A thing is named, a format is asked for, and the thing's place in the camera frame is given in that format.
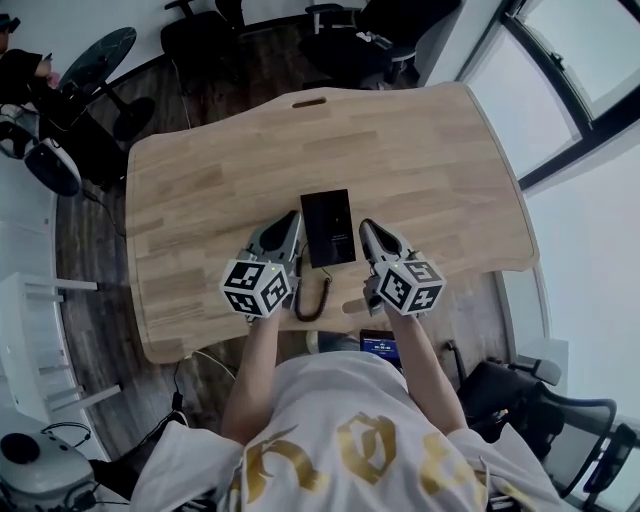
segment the cable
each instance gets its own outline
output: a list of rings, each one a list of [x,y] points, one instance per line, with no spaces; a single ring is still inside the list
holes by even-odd
[[[207,353],[202,353],[201,355],[204,355],[205,357],[210,357],[211,359],[215,359],[215,361],[219,364],[221,364],[222,366],[227,367],[229,370],[231,370],[231,373],[238,373],[238,368],[233,366],[232,364],[229,364],[225,361],[223,361],[222,359],[220,359],[218,356],[215,356],[214,354],[207,354]]]
[[[78,491],[79,489],[81,489],[82,487],[90,483],[92,482],[83,482],[80,485],[73,487],[71,490],[69,490],[69,492],[66,494],[63,500],[63,504],[64,504],[63,510],[66,510],[68,512],[83,512],[85,510],[93,509],[93,507],[95,507],[99,503],[104,503],[108,505],[125,505],[125,506],[130,505],[129,503],[125,503],[123,501],[96,500],[96,491],[98,490],[98,487],[100,487],[100,483],[97,483],[93,487],[93,489],[91,489],[90,491],[83,492],[82,494],[79,494],[78,496],[76,496],[75,499],[73,500],[73,504],[69,503],[71,495],[74,492]]]
[[[187,124],[189,125],[189,130],[191,130],[191,119],[189,119],[187,104],[185,103],[184,95],[182,94],[182,80],[180,80],[180,71],[178,71],[178,65],[176,64],[175,60],[171,59],[171,63],[173,64],[173,67],[176,70],[176,77],[178,78],[178,87],[180,88],[180,99],[182,100],[182,107],[184,108],[184,115],[187,118]]]
[[[178,364],[176,365],[176,369],[173,372],[173,383],[176,385],[176,393],[180,393],[180,389],[178,388],[178,381],[176,380],[176,375],[178,375],[178,370],[180,369],[180,363],[182,363],[182,359],[178,361]]]
[[[171,416],[174,412],[175,411],[172,410],[169,414],[167,414],[164,418],[162,418],[158,422],[158,424],[155,427],[153,427],[153,430],[151,430],[151,432],[149,432],[146,436],[144,436],[142,438],[142,441],[140,441],[137,445],[135,445],[133,448],[131,448],[131,450],[129,450],[127,453],[125,453],[116,462],[121,462],[123,460],[127,460],[131,455],[133,455],[138,450],[138,448],[140,448],[146,442],[147,439],[149,439],[153,434],[155,434],[158,431],[158,429],[162,426],[162,424],[165,422],[165,420],[169,416]]]
[[[236,376],[231,373],[231,370],[229,370],[229,368],[226,367],[226,365],[224,365],[223,363],[221,363],[220,361],[218,361],[215,357],[210,356],[209,354],[206,354],[204,352],[200,352],[199,350],[196,350],[194,352],[195,354],[200,354],[201,356],[206,357],[207,359],[211,359],[211,361],[213,361],[214,363],[216,363],[218,366],[221,366],[222,368],[224,368],[224,371],[227,372],[229,374],[229,376],[233,379],[236,380]]]
[[[329,274],[329,272],[327,272],[324,268],[322,269],[322,271],[327,274],[328,277],[324,280],[322,296],[320,297],[318,307],[316,308],[316,311],[310,315],[303,314],[300,311],[300,297],[302,296],[302,257],[304,256],[304,250],[307,248],[307,245],[309,245],[309,242],[304,244],[304,247],[300,252],[300,257],[296,261],[296,275],[300,278],[300,282],[298,283],[298,290],[294,299],[294,310],[296,313],[296,318],[301,322],[315,322],[322,316],[322,313],[324,313],[324,308],[327,306],[327,301],[329,300],[329,288],[331,287],[331,283],[333,282],[333,277],[331,277],[331,274]]]
[[[109,221],[111,221],[111,224],[113,224],[113,229],[115,230],[116,234],[122,238],[126,238],[126,235],[120,232],[120,230],[118,229],[118,225],[113,220],[113,217],[111,216],[111,210],[109,210],[107,205],[104,204],[102,201],[100,201],[100,199],[98,199],[98,197],[93,192],[89,192],[86,188],[82,189],[82,193],[84,194],[84,197],[86,197],[89,201],[98,203],[100,206],[102,206],[105,209],[105,211],[107,212],[107,215],[109,216]]]
[[[76,423],[75,421],[67,421],[67,422],[61,422],[61,423],[52,423],[51,425],[49,425],[48,427],[43,428],[40,433],[41,434],[46,434],[47,432],[51,432],[54,428],[60,428],[60,427],[74,427],[74,428],[81,428],[83,430],[85,430],[87,433],[84,436],[84,439],[82,439],[80,442],[76,443],[73,445],[74,448],[77,448],[78,446],[80,446],[81,444],[86,443],[89,439],[91,439],[91,429],[89,427],[87,427],[86,425],[83,425],[82,423]]]

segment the gold print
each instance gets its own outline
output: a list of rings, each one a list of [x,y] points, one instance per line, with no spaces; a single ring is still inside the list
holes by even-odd
[[[362,448],[364,455],[360,455],[356,447],[351,426],[361,423],[367,427],[362,433]],[[354,475],[359,476],[371,485],[375,485],[385,474],[390,464],[396,458],[396,426],[389,418],[378,416],[369,418],[366,414],[359,413],[337,428],[338,444],[342,463]],[[384,463],[381,467],[375,467],[370,459],[375,455],[377,440],[380,439],[384,448]]]
[[[240,492],[240,486],[241,486],[240,475],[237,474],[233,477],[233,480],[231,480],[231,485],[229,486],[229,492],[232,492],[232,491]]]
[[[321,491],[329,481],[329,476],[313,468],[311,460],[297,444],[280,439],[292,432],[298,425],[283,430],[247,449],[247,485],[249,501],[257,500],[267,487],[267,478],[273,475],[264,469],[263,457],[267,453],[277,453],[291,461],[298,476],[298,484],[311,492]]]
[[[475,471],[474,473],[476,475],[476,478],[481,482],[484,482],[487,479],[487,474],[484,471]],[[509,482],[505,481],[503,483],[497,480],[496,487],[500,489],[500,492],[502,492],[503,494],[507,496],[511,496],[514,500],[520,503],[520,505],[525,507],[527,510],[535,510],[535,507],[531,502],[531,500],[529,499],[529,496],[527,496],[525,493],[523,493],[519,489],[516,489],[516,487],[514,487]]]
[[[447,487],[470,482],[475,486],[474,502],[481,509],[486,502],[487,489],[476,479],[471,466],[464,460],[456,462],[451,478],[442,472],[442,463],[449,455],[449,450],[442,444],[442,435],[438,432],[429,434],[422,442],[427,458],[420,468],[420,481],[427,494],[433,495]]]

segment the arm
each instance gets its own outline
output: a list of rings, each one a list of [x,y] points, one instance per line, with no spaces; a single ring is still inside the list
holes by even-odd
[[[40,64],[36,68],[36,72],[34,76],[38,78],[46,78],[51,74],[51,61],[50,60],[41,60]]]
[[[221,435],[245,446],[271,419],[280,311],[278,308],[269,318],[256,319],[251,327],[222,417]]]
[[[402,316],[386,306],[396,338],[409,395],[445,436],[467,427],[460,400],[440,367],[431,341],[414,316]]]

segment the hand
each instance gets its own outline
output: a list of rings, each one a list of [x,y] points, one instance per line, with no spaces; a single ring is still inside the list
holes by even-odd
[[[51,73],[49,73],[49,75],[47,76],[47,85],[52,89],[55,89],[56,87],[58,87],[59,83],[60,83],[60,73],[56,73],[55,71],[52,71]]]

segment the dark wooden floor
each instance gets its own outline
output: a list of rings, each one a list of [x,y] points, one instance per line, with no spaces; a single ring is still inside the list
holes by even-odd
[[[146,70],[116,88],[125,101],[149,96],[156,102],[151,122],[134,140],[215,122],[243,112],[281,94],[300,90],[306,81],[323,78],[297,49],[310,27],[292,25],[246,34],[238,55],[230,62],[242,63],[244,85],[229,83],[213,70],[209,80],[194,80],[192,94],[183,100],[176,72],[170,62]],[[398,87],[411,87],[406,78]],[[106,97],[90,106],[91,114],[111,130],[117,110]],[[124,231],[124,184],[108,194],[90,183],[113,212],[118,229]],[[106,211],[81,195],[58,200],[56,258],[58,276],[97,281],[95,293],[69,292],[62,318],[73,366],[88,391],[120,382],[123,392],[88,410],[111,458],[128,451],[170,409],[176,365],[149,363],[140,345],[131,293],[128,288],[126,243],[116,234]],[[506,340],[498,305],[495,280],[487,274],[478,280],[451,283],[444,306],[425,321],[435,342],[455,338],[471,369],[486,356],[505,357]],[[209,351],[233,366],[239,363],[243,340],[230,340]],[[283,333],[279,359],[305,352],[304,335]],[[455,376],[453,359],[445,355],[447,373]],[[185,396],[185,410],[193,426],[218,430],[232,384],[230,377],[208,359],[194,355],[183,361],[177,384]]]

